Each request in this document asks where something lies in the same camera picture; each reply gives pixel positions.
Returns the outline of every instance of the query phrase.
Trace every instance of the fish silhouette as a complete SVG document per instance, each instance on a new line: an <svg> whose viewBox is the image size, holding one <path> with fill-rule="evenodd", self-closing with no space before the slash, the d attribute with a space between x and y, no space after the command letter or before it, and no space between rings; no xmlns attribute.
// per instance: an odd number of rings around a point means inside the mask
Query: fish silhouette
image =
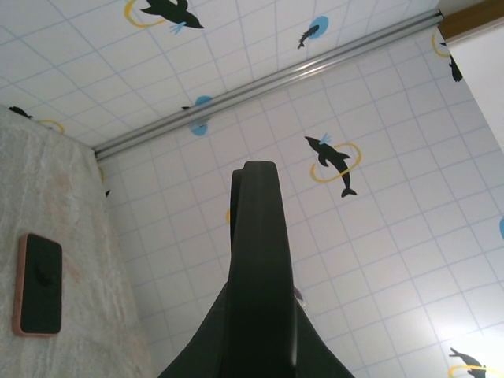
<svg viewBox="0 0 504 378"><path fill-rule="evenodd" d="M22 110L22 108L18 108L17 106L11 106L9 108L9 110L11 112L18 113L19 115L21 115L23 117L27 117L28 119L32 119L33 118L32 116L27 115L26 112L24 110Z"/></svg>
<svg viewBox="0 0 504 378"><path fill-rule="evenodd" d="M458 353L454 348L450 349L452 352L454 352L453 354L449 354L450 357L460 357L466 365L481 366L481 364L475 358L468 356L467 354ZM467 371L467 373L470 376L474 376L474 378L485 378L487 372L485 370L470 369Z"/></svg>
<svg viewBox="0 0 504 378"><path fill-rule="evenodd" d="M345 198L348 195L357 195L357 193L350 189L350 172L348 172L348 165L345 162L345 159L350 159L350 156L347 154L342 154L341 152L336 151L334 148L329 146L326 141L328 140L327 134L324 135L322 140L318 140L315 138L311 138L309 136L305 136L305 139L308 141L308 144L312 149L318 153L318 161L324 166L328 167L328 161L334 165L336 169L338 169L339 173L342 174L343 182L345 183L345 189L341 193L341 198Z"/></svg>
<svg viewBox="0 0 504 378"><path fill-rule="evenodd" d="M301 34L301 39L299 40L299 46L298 46L298 50L301 48L301 47L304 47L305 46L305 41L307 38L311 37L312 35L314 35L317 30L319 29L319 25L314 25L312 26L310 29L308 29L307 31L305 31L304 33Z"/></svg>
<svg viewBox="0 0 504 378"><path fill-rule="evenodd" d="M462 79L464 79L464 76L462 75L462 72L460 72L460 69L457 66L457 63L454 60L454 57L450 54L450 59L451 63L449 66L451 67L451 76L454 78L454 80L458 83Z"/></svg>
<svg viewBox="0 0 504 378"><path fill-rule="evenodd" d="M203 29L198 18L187 11L187 0L177 0L176 4L173 4L169 0L147 0L147 2L150 7L141 9L141 11L161 16L175 23L176 26L173 29L175 34L178 34L184 26L187 28Z"/></svg>

